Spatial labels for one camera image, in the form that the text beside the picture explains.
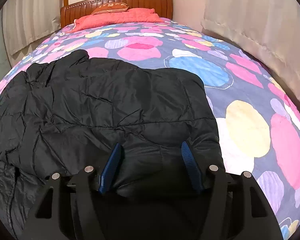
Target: black jacket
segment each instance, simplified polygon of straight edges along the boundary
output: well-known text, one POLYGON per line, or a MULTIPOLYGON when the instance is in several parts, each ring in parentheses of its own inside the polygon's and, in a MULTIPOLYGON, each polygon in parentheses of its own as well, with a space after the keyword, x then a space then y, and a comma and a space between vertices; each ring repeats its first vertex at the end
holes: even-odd
POLYGON ((217 123, 195 74, 89 59, 84 50, 33 64, 0 96, 0 219, 20 236, 51 174, 76 174, 117 142, 124 148, 117 194, 191 197, 185 140, 207 166, 223 167, 217 123))

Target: bedspread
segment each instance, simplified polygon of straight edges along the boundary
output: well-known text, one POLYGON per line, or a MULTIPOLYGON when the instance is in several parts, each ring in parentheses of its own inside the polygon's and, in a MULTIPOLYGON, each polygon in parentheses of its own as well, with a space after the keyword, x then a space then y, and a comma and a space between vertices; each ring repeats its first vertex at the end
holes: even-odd
POLYGON ((34 62, 48 63, 85 49, 141 68, 179 68, 197 74, 218 123, 226 171, 252 172, 284 239, 300 224, 300 113, 279 84, 240 49, 165 19, 67 33, 45 40, 0 82, 0 93, 34 62))

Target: black metal bracket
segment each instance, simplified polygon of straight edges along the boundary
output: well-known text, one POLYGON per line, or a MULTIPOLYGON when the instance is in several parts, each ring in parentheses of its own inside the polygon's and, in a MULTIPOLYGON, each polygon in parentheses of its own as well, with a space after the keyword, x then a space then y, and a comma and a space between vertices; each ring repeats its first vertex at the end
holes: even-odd
POLYGON ((121 154, 121 146, 116 144, 112 153, 100 158, 95 166, 87 166, 68 177, 53 174, 29 211, 21 239, 69 240, 80 235, 84 240, 104 240, 92 203, 93 189, 90 185, 93 184, 94 190, 101 194, 109 191, 121 154), (76 194, 80 232, 74 228, 72 220, 71 193, 76 194))
POLYGON ((200 194, 203 191, 203 174, 213 180, 208 214, 199 240, 283 240, 276 217, 266 196, 248 171, 241 175, 226 173, 216 165, 203 170, 202 156, 193 154, 187 142, 182 143, 181 154, 191 180, 193 189, 200 194), (227 194, 232 193, 232 212, 241 221, 231 233, 225 232, 225 214, 227 194))

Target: curtain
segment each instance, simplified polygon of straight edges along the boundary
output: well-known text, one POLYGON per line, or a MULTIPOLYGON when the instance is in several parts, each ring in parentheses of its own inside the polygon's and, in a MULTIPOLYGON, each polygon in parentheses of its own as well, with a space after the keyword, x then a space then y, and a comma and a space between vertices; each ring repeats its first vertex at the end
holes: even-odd
POLYGON ((8 0, 2 26, 9 58, 31 43, 60 29, 63 0, 8 0))
POLYGON ((300 100, 300 5, 296 0, 206 0, 201 25, 265 63, 300 100))

